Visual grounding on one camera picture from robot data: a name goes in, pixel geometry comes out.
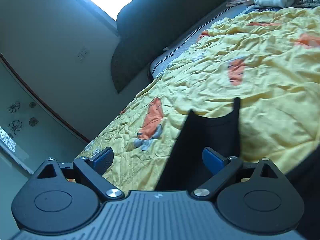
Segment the yellow blanket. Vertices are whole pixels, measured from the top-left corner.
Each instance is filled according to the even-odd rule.
[[[112,147],[114,162],[103,176],[123,191],[154,188],[190,109],[205,117],[223,116],[235,97],[242,99],[244,160],[269,157],[285,173],[319,143],[320,8],[225,18],[208,34],[80,154],[91,157]],[[137,133],[148,122],[155,98],[161,101],[162,133],[141,150],[135,141],[144,131]]]

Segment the electrical outlet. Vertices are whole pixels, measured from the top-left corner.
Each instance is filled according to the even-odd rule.
[[[76,61],[77,61],[78,63],[84,62],[84,56],[82,56],[82,54],[81,54],[80,52],[78,53],[78,55],[77,55],[77,57],[76,57]]]
[[[85,46],[82,47],[80,53],[82,54],[82,56],[86,57],[89,55],[89,50],[88,48],[86,48]]]

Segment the dark curved headboard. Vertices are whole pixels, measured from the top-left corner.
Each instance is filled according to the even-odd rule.
[[[132,0],[119,12],[111,75],[120,92],[165,47],[225,0]]]

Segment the orange patch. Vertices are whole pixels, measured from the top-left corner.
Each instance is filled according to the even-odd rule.
[[[228,66],[228,77],[230,83],[234,86],[240,85],[244,72],[244,61],[242,59],[234,59],[230,61]]]
[[[203,37],[210,36],[208,30],[201,32],[200,36],[197,39],[197,42],[201,40]]]
[[[247,26],[279,26],[281,23],[250,22]]]
[[[317,48],[320,47],[320,38],[304,33],[300,35],[300,38],[294,44],[303,46],[306,49]]]
[[[156,132],[158,124],[163,119],[163,112],[161,107],[161,101],[159,98],[155,98],[149,104],[149,109],[146,117],[144,118],[142,128],[137,133],[140,140],[149,140]]]

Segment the white logo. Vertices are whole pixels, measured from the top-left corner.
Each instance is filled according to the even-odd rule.
[[[155,197],[156,197],[156,198],[162,198],[162,197],[163,197],[163,195],[162,195],[162,194],[160,194],[160,193],[158,193],[158,194],[155,194]]]

